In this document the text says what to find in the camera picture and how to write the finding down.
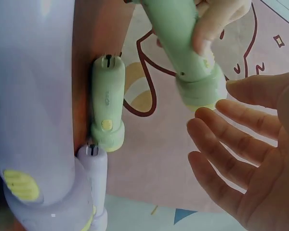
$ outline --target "blue triangle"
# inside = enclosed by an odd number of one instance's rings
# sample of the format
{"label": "blue triangle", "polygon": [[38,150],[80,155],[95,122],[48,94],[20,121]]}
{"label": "blue triangle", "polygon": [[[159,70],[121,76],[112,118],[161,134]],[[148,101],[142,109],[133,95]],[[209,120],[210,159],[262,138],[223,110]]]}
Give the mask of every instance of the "blue triangle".
{"label": "blue triangle", "polygon": [[196,211],[191,211],[191,210],[185,210],[185,209],[177,208],[175,210],[175,215],[174,215],[174,225],[176,223],[178,223],[180,220],[182,220],[185,217],[188,217],[189,215],[192,215],[194,213],[196,213]]}

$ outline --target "pink mat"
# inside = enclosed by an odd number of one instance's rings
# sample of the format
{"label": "pink mat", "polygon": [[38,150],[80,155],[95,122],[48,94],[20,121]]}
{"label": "pink mat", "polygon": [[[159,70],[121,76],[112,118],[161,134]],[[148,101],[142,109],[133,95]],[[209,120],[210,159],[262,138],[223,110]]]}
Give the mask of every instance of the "pink mat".
{"label": "pink mat", "polygon": [[[196,148],[185,125],[193,114],[181,102],[174,70],[151,29],[137,6],[122,51],[127,66],[126,137],[123,147],[109,155],[107,192],[160,206],[220,211],[190,169],[187,154]],[[248,14],[228,25],[212,49],[229,79],[288,72],[289,0],[254,1]]]}

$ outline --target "human hand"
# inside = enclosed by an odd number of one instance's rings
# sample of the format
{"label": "human hand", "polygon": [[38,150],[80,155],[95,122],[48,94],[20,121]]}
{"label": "human hand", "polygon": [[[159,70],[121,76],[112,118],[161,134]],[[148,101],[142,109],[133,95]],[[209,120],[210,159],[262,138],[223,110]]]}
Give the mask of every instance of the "human hand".
{"label": "human hand", "polygon": [[213,40],[224,27],[244,16],[251,6],[251,0],[194,0],[200,20],[193,33],[193,47],[199,55],[204,55]]}
{"label": "human hand", "polygon": [[[210,109],[200,108],[187,130],[200,152],[188,159],[199,184],[210,198],[249,231],[289,231],[289,73],[252,76],[229,82],[237,100],[277,109],[278,116],[221,100],[219,112],[255,132],[278,141],[277,147],[257,140],[228,124]],[[254,165],[241,162],[221,144]],[[247,190],[229,187],[228,180]]]}

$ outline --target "wooden surface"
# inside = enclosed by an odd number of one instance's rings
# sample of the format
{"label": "wooden surface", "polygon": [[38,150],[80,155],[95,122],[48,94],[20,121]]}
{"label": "wooden surface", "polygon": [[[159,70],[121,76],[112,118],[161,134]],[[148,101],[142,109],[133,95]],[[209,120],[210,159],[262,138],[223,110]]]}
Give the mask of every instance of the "wooden surface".
{"label": "wooden surface", "polygon": [[[76,0],[73,33],[74,151],[83,145],[89,128],[89,73],[93,60],[104,53],[119,54],[133,5],[123,0]],[[0,178],[0,231],[24,231],[4,200]]]}

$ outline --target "green cylinder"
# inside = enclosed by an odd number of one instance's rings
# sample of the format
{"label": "green cylinder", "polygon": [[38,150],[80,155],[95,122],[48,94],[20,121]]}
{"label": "green cylinder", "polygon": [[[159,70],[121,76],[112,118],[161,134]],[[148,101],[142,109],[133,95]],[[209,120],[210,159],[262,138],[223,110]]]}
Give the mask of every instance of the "green cylinder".
{"label": "green cylinder", "polygon": [[199,56],[193,50],[192,35],[198,21],[193,0],[133,0],[141,3],[152,23],[177,76],[176,84],[183,102],[196,110],[214,108],[227,97],[224,74],[214,55]]}
{"label": "green cylinder", "polygon": [[120,57],[106,55],[94,62],[92,72],[92,136],[107,152],[119,149],[124,142],[122,109],[125,65]]}

